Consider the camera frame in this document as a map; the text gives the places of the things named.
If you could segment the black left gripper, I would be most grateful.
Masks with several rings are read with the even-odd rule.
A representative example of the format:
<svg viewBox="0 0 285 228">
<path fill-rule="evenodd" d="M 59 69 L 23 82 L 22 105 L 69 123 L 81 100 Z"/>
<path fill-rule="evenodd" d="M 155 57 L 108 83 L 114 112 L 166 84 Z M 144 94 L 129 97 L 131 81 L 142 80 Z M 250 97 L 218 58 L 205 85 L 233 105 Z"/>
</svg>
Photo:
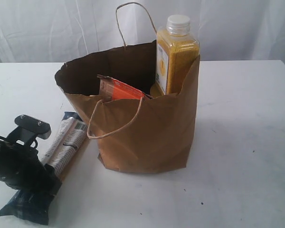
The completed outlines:
<svg viewBox="0 0 285 228">
<path fill-rule="evenodd" d="M 62 182 L 27 147 L 0 139 L 0 181 L 16 190 L 56 195 Z"/>
</svg>

